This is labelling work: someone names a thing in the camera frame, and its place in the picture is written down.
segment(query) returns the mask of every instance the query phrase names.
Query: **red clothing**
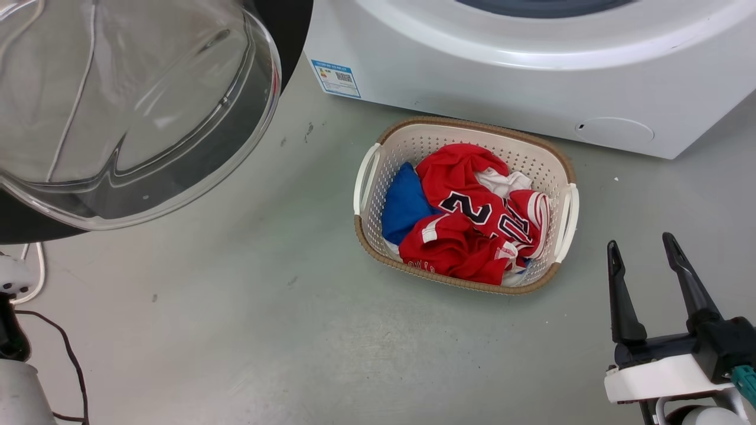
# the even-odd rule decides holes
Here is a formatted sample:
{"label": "red clothing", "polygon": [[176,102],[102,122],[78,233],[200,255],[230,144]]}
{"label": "red clothing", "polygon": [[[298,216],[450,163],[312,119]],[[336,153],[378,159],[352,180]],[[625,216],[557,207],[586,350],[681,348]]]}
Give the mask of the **red clothing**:
{"label": "red clothing", "polygon": [[476,231],[462,212],[420,220],[399,245],[405,264],[440,275],[501,285],[517,249],[505,238]]}
{"label": "red clothing", "polygon": [[449,144],[420,162],[416,171],[431,206],[461,211],[485,236],[508,240],[523,258],[538,258],[549,228],[548,198],[530,190],[498,197],[475,176],[488,168],[509,175],[507,165],[488,149]]}

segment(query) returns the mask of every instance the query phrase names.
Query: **concrete floor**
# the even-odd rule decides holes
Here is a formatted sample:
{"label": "concrete floor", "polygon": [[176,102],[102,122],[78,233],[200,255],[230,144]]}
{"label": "concrete floor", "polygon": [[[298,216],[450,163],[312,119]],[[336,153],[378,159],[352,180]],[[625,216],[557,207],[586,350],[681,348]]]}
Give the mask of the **concrete floor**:
{"label": "concrete floor", "polygon": [[[725,316],[756,319],[753,110],[751,96],[671,162],[558,141],[581,191],[572,249],[543,290],[492,296],[363,252],[357,168],[414,113],[325,95],[300,67],[226,181],[147,224],[48,243],[48,286],[28,308],[69,332],[93,424],[642,423],[603,389],[606,243],[650,335],[685,329],[663,231]],[[53,409],[79,414],[60,337],[21,321]]]}

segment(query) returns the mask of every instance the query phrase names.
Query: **white washing machine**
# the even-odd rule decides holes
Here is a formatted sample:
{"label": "white washing machine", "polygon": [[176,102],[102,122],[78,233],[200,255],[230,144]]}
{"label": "white washing machine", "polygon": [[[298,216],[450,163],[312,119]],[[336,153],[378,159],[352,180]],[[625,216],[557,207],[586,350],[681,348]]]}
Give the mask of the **white washing machine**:
{"label": "white washing machine", "polygon": [[315,0],[325,92],[675,158],[756,88],[754,0]]}

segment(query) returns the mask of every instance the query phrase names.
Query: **plastic basket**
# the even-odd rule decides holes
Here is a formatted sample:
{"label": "plastic basket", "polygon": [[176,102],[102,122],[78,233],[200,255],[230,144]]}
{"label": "plastic basket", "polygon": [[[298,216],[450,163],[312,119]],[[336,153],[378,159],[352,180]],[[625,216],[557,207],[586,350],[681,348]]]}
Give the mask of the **plastic basket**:
{"label": "plastic basket", "polygon": [[[416,166],[442,146],[456,143],[489,149],[510,170],[527,175],[533,181],[533,189],[544,192],[550,199],[544,254],[530,262],[516,286],[481,284],[410,267],[396,258],[383,239],[381,215],[386,191],[399,167],[407,161]],[[357,237],[376,260],[431,281],[509,295],[538,290],[554,276],[575,235],[579,207],[575,172],[569,160],[551,143],[510,129],[435,117],[408,119],[386,130],[362,160],[354,198]]]}

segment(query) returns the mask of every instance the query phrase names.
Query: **sticker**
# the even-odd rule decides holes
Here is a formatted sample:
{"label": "sticker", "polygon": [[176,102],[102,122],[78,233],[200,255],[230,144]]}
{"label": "sticker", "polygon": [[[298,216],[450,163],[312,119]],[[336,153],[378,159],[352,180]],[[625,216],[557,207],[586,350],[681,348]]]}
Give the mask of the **sticker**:
{"label": "sticker", "polygon": [[313,60],[312,65],[318,78],[321,79],[323,90],[326,92],[349,96],[350,98],[362,98],[351,68],[327,64],[319,60]]}

